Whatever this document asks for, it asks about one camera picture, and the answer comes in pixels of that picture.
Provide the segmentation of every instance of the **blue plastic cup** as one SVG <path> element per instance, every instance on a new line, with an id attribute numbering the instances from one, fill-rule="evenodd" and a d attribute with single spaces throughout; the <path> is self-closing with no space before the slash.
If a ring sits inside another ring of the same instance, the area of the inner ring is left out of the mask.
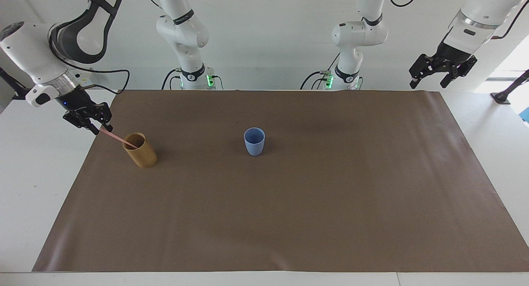
<path id="1" fill-rule="evenodd" d="M 265 145 L 265 132 L 260 128 L 250 128 L 244 132 L 246 150 L 251 156 L 259 156 Z"/>

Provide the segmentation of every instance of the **white table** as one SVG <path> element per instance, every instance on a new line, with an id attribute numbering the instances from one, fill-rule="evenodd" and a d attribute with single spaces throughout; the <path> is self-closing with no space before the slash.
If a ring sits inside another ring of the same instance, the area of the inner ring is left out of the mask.
<path id="1" fill-rule="evenodd" d="M 91 91 L 96 102 L 113 95 Z M 476 156 L 529 243 L 529 128 L 485 94 L 443 94 Z M 49 104 L 12 102 L 0 114 L 0 285 L 529 285 L 529 273 L 28 273 L 94 136 Z"/>

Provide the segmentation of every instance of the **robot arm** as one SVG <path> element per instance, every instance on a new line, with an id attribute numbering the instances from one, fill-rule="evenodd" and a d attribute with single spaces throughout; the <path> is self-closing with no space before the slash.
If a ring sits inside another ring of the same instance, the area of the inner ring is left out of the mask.
<path id="1" fill-rule="evenodd" d="M 363 55 L 359 46 L 384 43 L 388 28 L 382 18 L 384 0 L 358 0 L 357 9 L 362 21 L 339 24 L 333 30 L 333 41 L 340 49 L 340 60 L 332 71 L 333 90 L 348 90 L 355 86 Z"/>
<path id="2" fill-rule="evenodd" d="M 107 103 L 91 101 L 63 60 L 91 64 L 104 56 L 108 30 L 121 0 L 89 3 L 81 16 L 64 24 L 12 24 L 0 33 L 0 47 L 36 84 L 26 95 L 31 105 L 40 107 L 56 99 L 67 110 L 65 120 L 97 135 L 99 130 L 91 119 L 112 131 L 110 108 Z"/>
<path id="3" fill-rule="evenodd" d="M 522 0 L 465 0 L 465 4 L 448 27 L 448 33 L 429 57 L 422 54 L 410 68 L 412 82 L 419 82 L 434 73 L 448 72 L 441 82 L 446 88 L 458 77 L 465 77 L 476 64 L 473 54 L 503 25 L 508 15 Z"/>
<path id="4" fill-rule="evenodd" d="M 160 2 L 166 15 L 158 19 L 156 28 L 178 57 L 183 88 L 211 88 L 213 71 L 204 64 L 200 55 L 200 48 L 205 47 L 210 38 L 206 27 L 196 17 L 189 0 Z"/>

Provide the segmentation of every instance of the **wooden cup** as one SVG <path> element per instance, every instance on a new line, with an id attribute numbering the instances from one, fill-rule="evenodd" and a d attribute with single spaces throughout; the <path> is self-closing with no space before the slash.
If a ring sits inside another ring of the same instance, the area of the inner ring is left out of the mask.
<path id="1" fill-rule="evenodd" d="M 136 165 L 138 165 L 142 169 L 148 169 L 149 167 L 155 165 L 157 161 L 155 150 L 153 149 L 153 147 L 151 147 L 151 144 L 149 143 L 149 141 L 147 141 L 143 133 L 131 133 L 130 135 L 125 137 L 125 140 L 138 147 L 138 149 L 135 149 L 127 145 L 126 143 L 122 143 L 123 148 L 129 154 L 129 156 L 131 156 L 132 160 L 134 160 Z"/>

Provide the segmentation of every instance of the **pink stick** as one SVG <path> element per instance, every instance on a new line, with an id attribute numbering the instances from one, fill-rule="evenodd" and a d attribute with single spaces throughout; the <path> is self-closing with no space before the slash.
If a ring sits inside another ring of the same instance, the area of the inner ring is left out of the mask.
<path id="1" fill-rule="evenodd" d="M 129 146 L 131 146 L 131 147 L 133 147 L 133 148 L 135 148 L 135 149 L 138 149 L 138 147 L 136 147 L 136 146 L 133 145 L 132 143 L 129 143 L 129 142 L 126 141 L 125 139 L 122 139 L 121 137 L 119 137 L 119 136 L 117 136 L 117 135 L 115 135 L 115 134 L 112 134 L 111 132 L 108 132 L 105 128 L 101 128 L 100 131 L 103 132 L 104 134 L 106 134 L 106 135 L 112 137 L 113 139 L 117 139 L 118 141 L 120 141 L 120 142 L 122 142 L 122 143 L 124 143 L 124 144 L 126 144 L 126 145 L 129 145 Z"/>

